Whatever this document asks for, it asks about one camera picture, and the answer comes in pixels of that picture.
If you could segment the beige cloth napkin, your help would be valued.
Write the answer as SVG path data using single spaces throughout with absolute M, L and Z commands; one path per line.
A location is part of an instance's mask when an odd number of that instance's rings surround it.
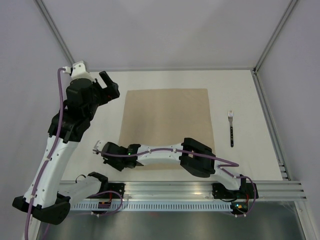
M 129 90 L 118 144 L 152 147 L 192 138 L 215 152 L 208 91 L 205 88 Z

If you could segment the black-handled fork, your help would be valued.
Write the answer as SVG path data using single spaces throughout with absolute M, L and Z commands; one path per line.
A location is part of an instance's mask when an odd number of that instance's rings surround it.
M 230 110 L 227 115 L 229 122 L 229 132 L 230 132 L 230 147 L 234 147 L 234 128 L 233 128 L 233 111 Z

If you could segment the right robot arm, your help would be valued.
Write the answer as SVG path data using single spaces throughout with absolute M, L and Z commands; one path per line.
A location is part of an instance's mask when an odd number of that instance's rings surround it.
M 258 198 L 256 184 L 249 177 L 228 170 L 238 167 L 239 164 L 216 157 L 210 147 L 190 137 L 186 137 L 182 143 L 168 146 L 136 143 L 124 147 L 112 142 L 98 141 L 93 150 L 102 156 L 104 164 L 118 171 L 164 164 L 180 165 L 198 178 L 214 176 L 214 199 L 235 201 Z

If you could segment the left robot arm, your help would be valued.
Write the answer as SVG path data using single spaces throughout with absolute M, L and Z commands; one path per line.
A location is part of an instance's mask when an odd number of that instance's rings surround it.
M 106 87 L 97 79 L 84 75 L 76 77 L 66 88 L 66 99 L 60 100 L 59 112 L 52 118 L 48 130 L 46 151 L 36 177 L 28 191 L 13 200 L 13 207 L 41 222 L 59 225 L 71 207 L 96 195 L 104 198 L 109 193 L 108 178 L 91 172 L 81 182 L 59 191 L 66 166 L 80 143 L 99 106 L 119 98 L 119 86 L 105 71 L 101 71 Z

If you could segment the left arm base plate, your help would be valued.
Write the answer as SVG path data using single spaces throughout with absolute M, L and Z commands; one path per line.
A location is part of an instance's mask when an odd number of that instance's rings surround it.
M 113 199 L 120 199 L 120 197 L 114 193 L 117 192 L 121 197 L 124 196 L 125 193 L 125 184 L 124 183 L 114 183 L 111 182 L 108 184 L 108 188 L 105 191 L 108 191 L 107 193 L 104 193 L 100 196 L 102 199 L 108 199 L 108 200 L 113 200 Z

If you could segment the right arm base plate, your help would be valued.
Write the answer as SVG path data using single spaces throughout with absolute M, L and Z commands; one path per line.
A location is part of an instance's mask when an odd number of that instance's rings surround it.
M 212 184 L 212 196 L 216 200 L 251 200 L 259 198 L 257 185 L 245 183 L 238 190 L 226 189 L 221 183 Z

